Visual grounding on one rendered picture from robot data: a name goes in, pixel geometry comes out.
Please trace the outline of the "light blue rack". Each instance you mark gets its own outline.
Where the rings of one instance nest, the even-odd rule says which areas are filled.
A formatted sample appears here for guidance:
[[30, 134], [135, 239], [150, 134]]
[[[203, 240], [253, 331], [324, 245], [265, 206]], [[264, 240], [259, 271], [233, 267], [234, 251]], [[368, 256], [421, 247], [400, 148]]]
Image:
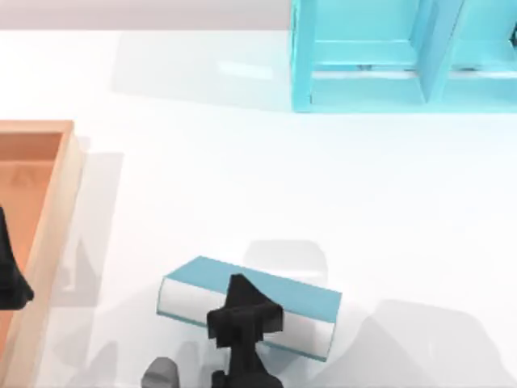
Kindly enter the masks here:
[[517, 0], [291, 0], [296, 112], [517, 113]]

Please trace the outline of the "teal book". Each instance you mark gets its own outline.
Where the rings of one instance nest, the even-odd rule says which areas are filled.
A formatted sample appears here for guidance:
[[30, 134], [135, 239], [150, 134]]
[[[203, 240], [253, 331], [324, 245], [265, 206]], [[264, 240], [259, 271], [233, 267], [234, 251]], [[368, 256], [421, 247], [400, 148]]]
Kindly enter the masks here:
[[331, 289], [198, 256], [162, 278], [157, 314], [206, 327], [207, 313], [223, 305], [234, 274], [244, 275], [284, 308], [284, 328], [264, 336], [267, 346], [326, 361], [342, 300]]

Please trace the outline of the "shallow salmon-coloured box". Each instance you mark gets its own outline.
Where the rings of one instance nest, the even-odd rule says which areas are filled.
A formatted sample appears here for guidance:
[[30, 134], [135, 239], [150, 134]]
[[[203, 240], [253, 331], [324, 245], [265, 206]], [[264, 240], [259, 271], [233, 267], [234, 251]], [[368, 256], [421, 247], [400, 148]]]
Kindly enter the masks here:
[[35, 388], [53, 283], [82, 177], [71, 120], [0, 120], [0, 207], [35, 297], [0, 311], [0, 388]]

